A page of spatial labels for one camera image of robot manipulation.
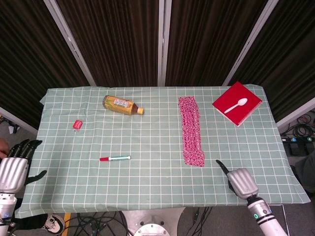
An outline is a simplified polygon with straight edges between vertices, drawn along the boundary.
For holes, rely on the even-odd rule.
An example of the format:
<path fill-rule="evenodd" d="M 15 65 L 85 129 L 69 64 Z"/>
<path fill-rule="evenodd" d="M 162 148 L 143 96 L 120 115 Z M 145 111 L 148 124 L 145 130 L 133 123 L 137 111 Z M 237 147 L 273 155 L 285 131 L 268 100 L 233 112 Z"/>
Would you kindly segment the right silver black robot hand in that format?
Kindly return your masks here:
<path fill-rule="evenodd" d="M 216 160 L 216 162 L 227 176 L 228 186 L 236 196 L 247 200 L 258 195 L 258 186 L 246 168 L 229 171 L 221 161 Z"/>

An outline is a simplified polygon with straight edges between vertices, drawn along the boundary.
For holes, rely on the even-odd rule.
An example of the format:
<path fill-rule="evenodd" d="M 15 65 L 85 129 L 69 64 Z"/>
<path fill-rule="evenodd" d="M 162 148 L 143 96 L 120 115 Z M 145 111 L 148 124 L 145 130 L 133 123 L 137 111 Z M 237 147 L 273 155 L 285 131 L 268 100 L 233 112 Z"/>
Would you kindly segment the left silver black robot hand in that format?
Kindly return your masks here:
<path fill-rule="evenodd" d="M 47 171 L 29 176 L 32 158 L 41 140 L 26 139 L 12 147 L 8 156 L 0 162 L 0 192 L 15 194 L 23 186 L 42 179 Z"/>

